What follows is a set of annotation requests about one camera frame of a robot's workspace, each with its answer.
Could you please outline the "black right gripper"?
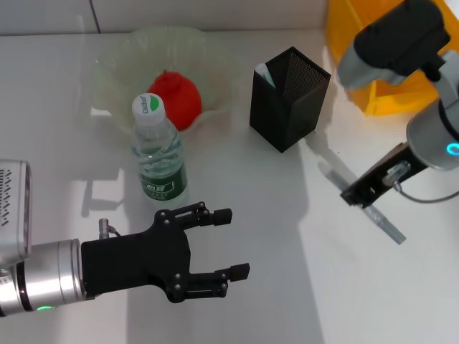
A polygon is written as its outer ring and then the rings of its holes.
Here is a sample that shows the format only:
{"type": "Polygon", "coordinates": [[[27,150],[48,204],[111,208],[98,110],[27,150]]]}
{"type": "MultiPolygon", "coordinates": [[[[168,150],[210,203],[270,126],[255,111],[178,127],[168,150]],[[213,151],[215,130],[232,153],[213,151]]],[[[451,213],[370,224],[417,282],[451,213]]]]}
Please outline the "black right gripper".
{"type": "Polygon", "coordinates": [[[341,198],[350,206],[366,208],[396,184],[406,181],[426,168],[408,143],[400,143],[374,166],[371,173],[366,173],[347,186],[341,192],[341,198]]]}

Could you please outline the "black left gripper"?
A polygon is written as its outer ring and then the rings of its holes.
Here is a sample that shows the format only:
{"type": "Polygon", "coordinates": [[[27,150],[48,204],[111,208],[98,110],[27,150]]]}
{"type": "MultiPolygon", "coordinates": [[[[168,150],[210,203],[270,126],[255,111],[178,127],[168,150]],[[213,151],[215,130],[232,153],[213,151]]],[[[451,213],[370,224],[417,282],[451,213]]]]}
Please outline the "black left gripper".
{"type": "Polygon", "coordinates": [[[183,229],[221,226],[231,209],[211,212],[203,201],[155,214],[143,232],[81,244],[82,278],[87,297],[146,285],[159,287],[172,303],[224,298],[229,284],[246,280],[248,263],[189,274],[191,252],[183,229]]]}

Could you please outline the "water bottle green label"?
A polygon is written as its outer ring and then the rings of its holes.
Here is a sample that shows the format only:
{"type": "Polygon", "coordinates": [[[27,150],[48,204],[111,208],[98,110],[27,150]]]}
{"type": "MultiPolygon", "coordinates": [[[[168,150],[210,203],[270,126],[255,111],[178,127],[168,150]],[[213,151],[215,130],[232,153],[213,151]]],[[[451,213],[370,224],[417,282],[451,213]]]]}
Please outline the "water bottle green label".
{"type": "Polygon", "coordinates": [[[132,103],[132,113],[132,151],[142,191],[157,209],[181,206],[188,186],[183,145],[163,100],[141,94],[132,103]]]}

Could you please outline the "red-orange fruit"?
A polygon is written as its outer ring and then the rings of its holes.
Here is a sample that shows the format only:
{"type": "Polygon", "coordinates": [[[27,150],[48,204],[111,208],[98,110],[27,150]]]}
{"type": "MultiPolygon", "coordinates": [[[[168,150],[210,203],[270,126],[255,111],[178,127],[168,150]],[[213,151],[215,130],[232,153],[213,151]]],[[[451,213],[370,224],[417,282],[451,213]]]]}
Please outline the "red-orange fruit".
{"type": "Polygon", "coordinates": [[[188,129],[202,113],[197,86],[179,72],[164,70],[147,89],[164,103],[167,118],[178,131],[188,129]]]}

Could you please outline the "green pen white cap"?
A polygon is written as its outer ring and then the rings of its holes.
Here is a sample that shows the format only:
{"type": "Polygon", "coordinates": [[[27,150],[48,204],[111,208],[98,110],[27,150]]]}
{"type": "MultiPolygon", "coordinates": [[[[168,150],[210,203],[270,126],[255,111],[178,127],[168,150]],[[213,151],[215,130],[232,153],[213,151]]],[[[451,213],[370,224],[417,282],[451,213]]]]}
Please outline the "green pen white cap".
{"type": "Polygon", "coordinates": [[[259,74],[269,85],[274,89],[276,88],[273,78],[270,74],[270,71],[265,63],[260,63],[255,67],[256,73],[259,74]]]}

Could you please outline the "black mesh pen holder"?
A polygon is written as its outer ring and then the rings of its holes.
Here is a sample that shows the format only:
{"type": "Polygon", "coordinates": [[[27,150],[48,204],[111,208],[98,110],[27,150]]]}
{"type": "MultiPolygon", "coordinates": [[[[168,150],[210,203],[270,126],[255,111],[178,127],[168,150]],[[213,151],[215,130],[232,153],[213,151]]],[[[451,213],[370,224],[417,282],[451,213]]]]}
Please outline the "black mesh pen holder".
{"type": "Polygon", "coordinates": [[[276,88],[254,71],[250,126],[282,153],[316,129],[331,75],[295,47],[265,64],[276,88]]]}

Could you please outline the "green glass fruit plate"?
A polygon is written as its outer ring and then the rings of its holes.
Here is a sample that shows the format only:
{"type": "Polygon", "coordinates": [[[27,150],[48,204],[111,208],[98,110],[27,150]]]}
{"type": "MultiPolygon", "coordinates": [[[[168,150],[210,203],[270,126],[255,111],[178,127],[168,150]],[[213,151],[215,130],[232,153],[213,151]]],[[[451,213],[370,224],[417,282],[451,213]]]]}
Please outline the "green glass fruit plate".
{"type": "Polygon", "coordinates": [[[93,69],[92,107],[133,131],[131,105],[164,71],[178,72],[197,87],[202,113],[222,114],[232,103],[240,71],[230,51],[211,34],[191,27],[146,27],[127,34],[102,53],[93,69]]]}

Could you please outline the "yellow plastic bin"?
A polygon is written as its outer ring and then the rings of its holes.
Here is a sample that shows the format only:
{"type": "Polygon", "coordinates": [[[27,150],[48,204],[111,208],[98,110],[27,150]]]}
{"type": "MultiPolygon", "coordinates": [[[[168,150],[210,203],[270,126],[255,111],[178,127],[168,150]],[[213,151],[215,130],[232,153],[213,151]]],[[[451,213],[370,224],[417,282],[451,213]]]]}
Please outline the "yellow plastic bin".
{"type": "MultiPolygon", "coordinates": [[[[326,42],[335,62],[339,62],[354,37],[403,0],[329,0],[326,42]]],[[[442,12],[450,42],[440,50],[459,52],[459,18],[445,0],[433,0],[442,12]]],[[[416,113],[437,97],[435,88],[422,72],[410,75],[401,85],[391,86],[378,80],[349,92],[353,103],[365,115],[416,113]]]]}

